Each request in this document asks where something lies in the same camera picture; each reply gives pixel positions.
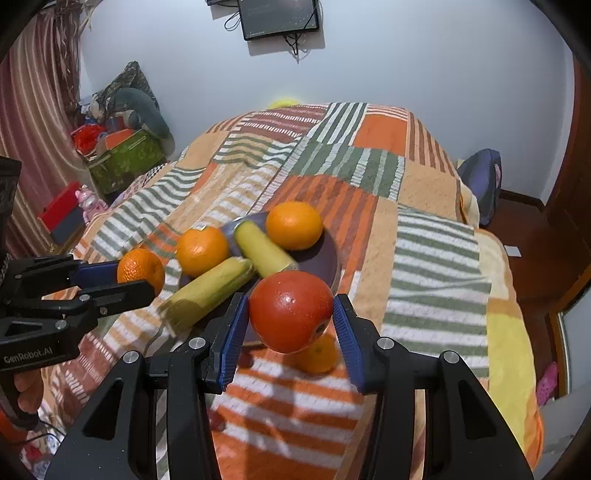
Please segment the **person left hand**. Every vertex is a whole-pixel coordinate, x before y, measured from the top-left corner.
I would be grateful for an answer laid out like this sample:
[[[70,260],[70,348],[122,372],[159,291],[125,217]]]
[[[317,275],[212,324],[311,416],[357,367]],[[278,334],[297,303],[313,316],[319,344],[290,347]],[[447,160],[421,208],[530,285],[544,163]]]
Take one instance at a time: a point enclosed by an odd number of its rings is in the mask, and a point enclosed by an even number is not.
[[[14,376],[14,385],[19,392],[18,406],[29,414],[37,412],[43,399],[43,379],[40,370],[30,370]]]

